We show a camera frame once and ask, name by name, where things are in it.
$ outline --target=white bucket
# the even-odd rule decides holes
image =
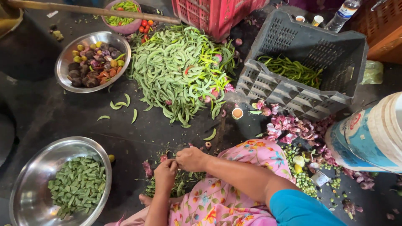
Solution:
[[[355,171],[402,173],[402,92],[333,126],[325,142],[336,162]]]

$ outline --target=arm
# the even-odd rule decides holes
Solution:
[[[176,155],[179,167],[187,171],[205,171],[233,185],[251,199],[269,207],[272,195],[283,189],[299,190],[289,180],[271,170],[243,162],[229,161],[207,155],[198,148],[185,148]]]
[[[170,191],[174,185],[177,163],[174,159],[162,162],[154,171],[155,195],[145,219],[145,226],[166,226]]]

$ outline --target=stainless steel bowl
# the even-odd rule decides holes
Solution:
[[[73,63],[73,56],[72,51],[77,50],[77,45],[89,46],[94,44],[98,41],[106,42],[111,44],[116,49],[120,50],[122,53],[126,53],[127,60],[123,66],[123,69],[116,74],[110,81],[106,82],[103,85],[94,87],[94,88],[76,88],[71,85],[71,81],[68,80],[68,65]],[[101,90],[105,87],[108,87],[110,84],[114,83],[120,76],[124,73],[127,69],[128,65],[130,64],[130,57],[131,57],[131,48],[128,44],[127,40],[116,34],[112,34],[110,31],[99,31],[90,33],[84,36],[77,38],[76,40],[72,41],[60,54],[59,58],[56,61],[55,66],[55,75],[57,82],[66,90],[71,92],[77,93],[87,93],[87,92],[95,92]]]
[[[106,186],[98,206],[90,214],[74,213],[60,220],[58,206],[53,205],[49,180],[61,169],[62,164],[82,156],[92,156],[105,167]],[[85,137],[68,137],[55,141],[40,150],[18,175],[10,198],[12,225],[32,226],[90,226],[99,217],[109,196],[112,168],[105,150],[95,141]]]

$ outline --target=water bottle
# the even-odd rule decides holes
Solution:
[[[346,0],[336,12],[334,18],[325,26],[325,29],[338,33],[360,6],[361,0]]]

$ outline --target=bucket label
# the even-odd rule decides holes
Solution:
[[[363,110],[354,115],[353,118],[345,119],[334,127],[336,138],[344,146],[344,149],[341,149],[342,151],[338,151],[339,149],[336,149],[336,151],[351,166],[398,166],[380,151],[371,137],[367,126],[371,109]],[[359,159],[357,156],[367,160],[367,162]]]

